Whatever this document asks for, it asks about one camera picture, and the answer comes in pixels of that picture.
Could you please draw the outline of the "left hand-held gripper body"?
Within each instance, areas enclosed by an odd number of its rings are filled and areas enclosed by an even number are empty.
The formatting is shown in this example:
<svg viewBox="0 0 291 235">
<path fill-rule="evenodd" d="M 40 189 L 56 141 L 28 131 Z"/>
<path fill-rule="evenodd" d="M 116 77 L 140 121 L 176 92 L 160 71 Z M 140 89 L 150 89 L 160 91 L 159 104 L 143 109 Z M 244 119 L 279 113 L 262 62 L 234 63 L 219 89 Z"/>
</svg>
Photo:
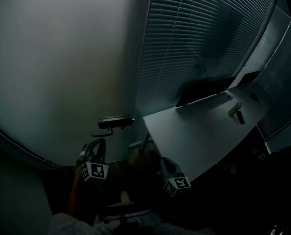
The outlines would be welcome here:
<svg viewBox="0 0 291 235">
<path fill-rule="evenodd" d="M 80 163 L 84 182 L 101 183 L 106 180 L 109 166 L 105 162 L 105 155 L 80 154 Z"/>
</svg>

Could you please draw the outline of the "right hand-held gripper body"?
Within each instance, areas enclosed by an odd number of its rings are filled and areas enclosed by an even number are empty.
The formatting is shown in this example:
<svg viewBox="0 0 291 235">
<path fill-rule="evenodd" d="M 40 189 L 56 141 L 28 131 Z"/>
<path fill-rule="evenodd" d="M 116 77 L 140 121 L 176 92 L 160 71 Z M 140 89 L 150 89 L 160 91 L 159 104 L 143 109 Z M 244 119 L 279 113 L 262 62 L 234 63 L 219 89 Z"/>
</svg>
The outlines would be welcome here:
<svg viewBox="0 0 291 235">
<path fill-rule="evenodd" d="M 170 197 L 175 197 L 176 195 L 181 194 L 183 190 L 191 187 L 188 177 L 182 172 L 165 173 L 163 174 L 163 179 L 163 189 Z"/>
</svg>

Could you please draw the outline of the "black door handle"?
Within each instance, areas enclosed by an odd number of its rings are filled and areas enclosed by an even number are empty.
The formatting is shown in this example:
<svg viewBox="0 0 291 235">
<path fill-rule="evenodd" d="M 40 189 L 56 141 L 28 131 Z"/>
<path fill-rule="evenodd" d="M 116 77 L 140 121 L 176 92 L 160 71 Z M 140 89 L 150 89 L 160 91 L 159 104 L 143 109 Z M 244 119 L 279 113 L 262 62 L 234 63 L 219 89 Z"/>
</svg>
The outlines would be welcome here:
<svg viewBox="0 0 291 235">
<path fill-rule="evenodd" d="M 134 123 L 134 118 L 128 116 L 121 117 L 108 117 L 98 120 L 98 126 L 100 129 L 106 129 L 107 132 L 103 134 L 90 134 L 94 138 L 104 138 L 113 134 L 113 128 L 124 129 L 127 126 L 131 126 Z"/>
</svg>

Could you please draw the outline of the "person's left forearm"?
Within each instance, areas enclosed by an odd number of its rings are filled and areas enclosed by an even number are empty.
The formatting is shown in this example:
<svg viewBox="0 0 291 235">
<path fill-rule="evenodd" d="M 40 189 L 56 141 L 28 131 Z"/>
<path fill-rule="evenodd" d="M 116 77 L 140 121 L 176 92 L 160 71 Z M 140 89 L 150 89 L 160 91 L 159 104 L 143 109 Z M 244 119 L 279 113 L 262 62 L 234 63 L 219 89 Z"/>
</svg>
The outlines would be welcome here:
<svg viewBox="0 0 291 235">
<path fill-rule="evenodd" d="M 85 182 L 82 175 L 82 168 L 76 169 L 73 186 L 69 195 L 67 214 L 78 219 L 84 220 L 83 198 L 85 192 Z"/>
</svg>

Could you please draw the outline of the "white office desk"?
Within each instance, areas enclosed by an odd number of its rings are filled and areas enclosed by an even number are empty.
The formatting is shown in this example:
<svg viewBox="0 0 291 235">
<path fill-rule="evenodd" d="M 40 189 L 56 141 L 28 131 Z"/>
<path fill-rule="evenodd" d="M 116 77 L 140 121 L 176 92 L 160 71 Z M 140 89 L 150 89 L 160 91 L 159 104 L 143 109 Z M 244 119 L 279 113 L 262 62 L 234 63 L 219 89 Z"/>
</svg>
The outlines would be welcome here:
<svg viewBox="0 0 291 235">
<path fill-rule="evenodd" d="M 255 101 L 250 94 L 257 95 Z M 228 111 L 239 101 L 245 124 Z M 258 84 L 230 88 L 217 95 L 143 117 L 160 155 L 176 162 L 193 181 L 229 154 L 258 124 L 271 99 Z"/>
</svg>

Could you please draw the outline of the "grey chest-worn device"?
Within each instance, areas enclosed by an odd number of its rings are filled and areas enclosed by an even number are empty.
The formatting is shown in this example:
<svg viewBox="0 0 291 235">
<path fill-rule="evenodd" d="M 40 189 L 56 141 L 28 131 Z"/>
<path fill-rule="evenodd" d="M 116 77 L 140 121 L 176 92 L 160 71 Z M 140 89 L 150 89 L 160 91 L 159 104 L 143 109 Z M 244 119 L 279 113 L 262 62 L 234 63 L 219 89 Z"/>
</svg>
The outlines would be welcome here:
<svg viewBox="0 0 291 235">
<path fill-rule="evenodd" d="M 145 204 L 129 202 L 129 203 L 117 203 L 106 206 L 99 213 L 99 217 L 104 222 L 110 222 L 114 220 L 129 219 L 137 216 L 145 215 L 152 211 L 152 208 Z"/>
</svg>

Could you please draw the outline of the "person's grey shirt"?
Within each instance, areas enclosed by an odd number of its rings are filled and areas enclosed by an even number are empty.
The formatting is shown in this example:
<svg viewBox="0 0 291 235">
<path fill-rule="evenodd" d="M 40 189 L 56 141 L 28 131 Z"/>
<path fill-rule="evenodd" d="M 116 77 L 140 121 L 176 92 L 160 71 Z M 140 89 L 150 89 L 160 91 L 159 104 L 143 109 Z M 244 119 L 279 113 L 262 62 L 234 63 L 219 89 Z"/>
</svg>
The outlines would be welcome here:
<svg viewBox="0 0 291 235">
<path fill-rule="evenodd" d="M 120 234 L 128 235 L 215 235 L 211 229 L 200 229 L 196 231 L 186 230 L 166 223 L 156 212 L 149 212 L 142 216 L 128 219 L 128 223 L 137 222 L 138 227 L 130 231 L 122 231 Z M 97 222 L 89 225 L 84 221 L 60 213 L 53 216 L 48 235 L 115 235 L 116 228 L 120 225 L 119 220 Z"/>
</svg>

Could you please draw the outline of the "green bottle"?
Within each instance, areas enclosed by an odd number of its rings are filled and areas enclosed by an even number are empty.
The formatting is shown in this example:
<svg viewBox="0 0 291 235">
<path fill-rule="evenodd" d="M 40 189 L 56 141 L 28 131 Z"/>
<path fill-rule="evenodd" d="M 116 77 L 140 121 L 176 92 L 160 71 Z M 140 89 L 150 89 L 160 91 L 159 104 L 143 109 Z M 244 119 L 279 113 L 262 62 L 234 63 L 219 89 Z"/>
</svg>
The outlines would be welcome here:
<svg viewBox="0 0 291 235">
<path fill-rule="evenodd" d="M 237 102 L 229 111 L 229 116 L 233 116 L 241 107 L 243 106 L 243 101 Z"/>
</svg>

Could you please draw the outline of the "glass partition panel with blinds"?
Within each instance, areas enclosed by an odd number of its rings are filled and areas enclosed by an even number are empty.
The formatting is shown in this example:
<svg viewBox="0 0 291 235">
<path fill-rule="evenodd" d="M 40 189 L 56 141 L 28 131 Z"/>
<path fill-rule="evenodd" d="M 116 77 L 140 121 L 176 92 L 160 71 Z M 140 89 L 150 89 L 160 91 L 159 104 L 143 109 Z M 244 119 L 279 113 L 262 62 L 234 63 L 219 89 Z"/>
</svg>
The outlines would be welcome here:
<svg viewBox="0 0 291 235">
<path fill-rule="evenodd" d="M 265 142 L 269 153 L 274 153 L 291 145 L 291 123 Z"/>
<path fill-rule="evenodd" d="M 263 138 L 268 140 L 291 123 L 291 21 L 257 81 L 271 99 L 271 106 L 258 123 Z"/>
<path fill-rule="evenodd" d="M 273 13 L 260 40 L 250 55 L 246 65 L 230 85 L 235 87 L 249 74 L 258 75 L 266 66 L 279 46 L 291 21 L 286 0 L 277 0 Z"/>
<path fill-rule="evenodd" d="M 173 107 L 192 81 L 237 74 L 276 0 L 151 0 L 136 106 Z"/>
</svg>

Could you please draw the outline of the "narrow black desk divider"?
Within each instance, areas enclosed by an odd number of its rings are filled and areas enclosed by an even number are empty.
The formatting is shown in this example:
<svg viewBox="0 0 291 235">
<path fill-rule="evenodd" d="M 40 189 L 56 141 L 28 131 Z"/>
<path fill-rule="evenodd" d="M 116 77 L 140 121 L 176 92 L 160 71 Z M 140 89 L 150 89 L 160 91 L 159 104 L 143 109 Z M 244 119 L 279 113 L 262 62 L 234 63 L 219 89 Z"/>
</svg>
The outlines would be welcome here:
<svg viewBox="0 0 291 235">
<path fill-rule="evenodd" d="M 251 83 L 253 80 L 255 80 L 258 75 L 260 74 L 261 72 L 260 71 L 256 71 L 256 72 L 252 72 L 252 73 L 248 73 L 246 74 L 242 79 L 241 81 L 237 84 L 237 86 L 241 86 L 241 85 L 244 85 L 244 84 L 248 84 L 248 83 Z"/>
</svg>

